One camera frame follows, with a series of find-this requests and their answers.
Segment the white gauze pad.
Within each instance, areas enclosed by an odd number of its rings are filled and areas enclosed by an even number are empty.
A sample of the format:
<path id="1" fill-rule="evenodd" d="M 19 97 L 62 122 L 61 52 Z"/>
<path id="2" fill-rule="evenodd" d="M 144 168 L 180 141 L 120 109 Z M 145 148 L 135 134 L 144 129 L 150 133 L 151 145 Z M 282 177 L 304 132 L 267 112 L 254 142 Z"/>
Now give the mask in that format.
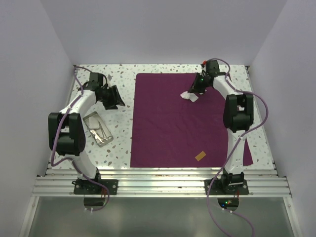
<path id="1" fill-rule="evenodd" d="M 198 99 L 198 96 L 196 96 L 194 93 L 190 93 L 189 100 L 191 102 L 194 103 L 197 99 Z"/>
<path id="2" fill-rule="evenodd" d="M 183 98 L 183 99 L 189 100 L 191 94 L 190 94 L 189 92 L 185 91 L 185 92 L 181 93 L 180 96 L 181 96 L 181 98 Z"/>

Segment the steel hemostat clamp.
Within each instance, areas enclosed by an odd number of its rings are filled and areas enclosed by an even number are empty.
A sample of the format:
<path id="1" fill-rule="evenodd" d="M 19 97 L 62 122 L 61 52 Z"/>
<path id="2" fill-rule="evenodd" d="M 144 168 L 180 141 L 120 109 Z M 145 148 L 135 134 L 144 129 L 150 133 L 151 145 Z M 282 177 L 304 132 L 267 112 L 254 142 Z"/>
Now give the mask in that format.
<path id="1" fill-rule="evenodd" d="M 111 134 L 111 132 L 108 130 L 108 128 L 104 125 L 104 124 L 102 124 L 102 123 L 100 123 L 99 122 L 99 124 L 98 124 L 98 129 L 97 129 L 97 131 L 98 131 L 98 134 L 100 135 L 100 136 L 102 136 L 102 137 L 107 137 L 107 139 L 109 140 L 111 137 L 112 137 L 112 134 Z"/>

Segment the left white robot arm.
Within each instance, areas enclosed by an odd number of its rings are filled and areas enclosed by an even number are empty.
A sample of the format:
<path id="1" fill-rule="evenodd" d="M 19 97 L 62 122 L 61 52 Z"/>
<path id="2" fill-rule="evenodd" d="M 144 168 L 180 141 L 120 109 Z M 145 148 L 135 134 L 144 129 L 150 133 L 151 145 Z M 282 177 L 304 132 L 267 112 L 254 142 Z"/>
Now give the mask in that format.
<path id="1" fill-rule="evenodd" d="M 96 103 L 101 102 L 105 110 L 116 110 L 124 106 L 118 88 L 109 85 L 104 74 L 90 72 L 89 80 L 79 84 L 76 97 L 61 111 L 48 116 L 48 140 L 51 149 L 52 167 L 68 160 L 77 171 L 79 179 L 86 180 L 85 188 L 92 194 L 102 190 L 103 182 L 96 178 L 98 169 L 86 151 L 83 116 Z"/>

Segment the tan adhesive bandage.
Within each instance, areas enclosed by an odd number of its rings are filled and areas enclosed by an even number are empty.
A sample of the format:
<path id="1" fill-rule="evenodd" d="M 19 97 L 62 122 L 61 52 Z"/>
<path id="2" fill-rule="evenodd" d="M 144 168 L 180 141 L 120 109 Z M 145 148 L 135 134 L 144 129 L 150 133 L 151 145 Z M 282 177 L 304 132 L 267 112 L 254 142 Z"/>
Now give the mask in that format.
<path id="1" fill-rule="evenodd" d="M 195 159 L 197 161 L 200 161 L 201 159 L 203 159 L 206 156 L 206 153 L 204 151 L 200 152 L 197 156 L 195 156 Z"/>

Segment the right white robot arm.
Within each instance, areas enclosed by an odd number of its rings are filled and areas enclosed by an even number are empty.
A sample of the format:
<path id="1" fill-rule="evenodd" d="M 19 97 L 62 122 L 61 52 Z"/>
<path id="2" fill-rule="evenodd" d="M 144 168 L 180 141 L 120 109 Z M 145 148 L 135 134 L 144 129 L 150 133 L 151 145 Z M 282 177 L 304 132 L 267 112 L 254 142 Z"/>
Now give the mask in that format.
<path id="1" fill-rule="evenodd" d="M 254 123 L 253 95 L 237 89 L 230 80 L 230 66 L 226 72 L 221 71 L 217 59 L 204 61 L 201 68 L 188 92 L 204 94 L 211 87 L 225 99 L 223 124 L 228 133 L 228 151 L 220 188 L 231 194 L 244 178 L 245 134 Z"/>

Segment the steel surgical scissors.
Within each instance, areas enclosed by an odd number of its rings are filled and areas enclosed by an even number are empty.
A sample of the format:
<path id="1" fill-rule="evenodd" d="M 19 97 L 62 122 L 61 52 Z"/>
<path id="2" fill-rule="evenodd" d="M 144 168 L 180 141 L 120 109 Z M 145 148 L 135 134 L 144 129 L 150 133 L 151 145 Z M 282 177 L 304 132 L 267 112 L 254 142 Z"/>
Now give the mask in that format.
<path id="1" fill-rule="evenodd" d="M 100 136 L 94 129 L 90 130 L 90 133 L 93 135 L 96 142 L 105 143 L 108 140 L 107 137 L 104 138 Z"/>

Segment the metal instrument tray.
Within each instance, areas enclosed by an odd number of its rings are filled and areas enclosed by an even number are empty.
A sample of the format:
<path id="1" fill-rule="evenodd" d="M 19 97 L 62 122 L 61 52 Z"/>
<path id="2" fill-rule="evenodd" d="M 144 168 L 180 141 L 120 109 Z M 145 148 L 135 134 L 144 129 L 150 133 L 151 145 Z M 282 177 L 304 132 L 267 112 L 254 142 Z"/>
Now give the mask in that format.
<path id="1" fill-rule="evenodd" d="M 97 112 L 92 112 L 85 116 L 83 122 L 99 147 L 103 147 L 113 141 L 112 133 Z"/>

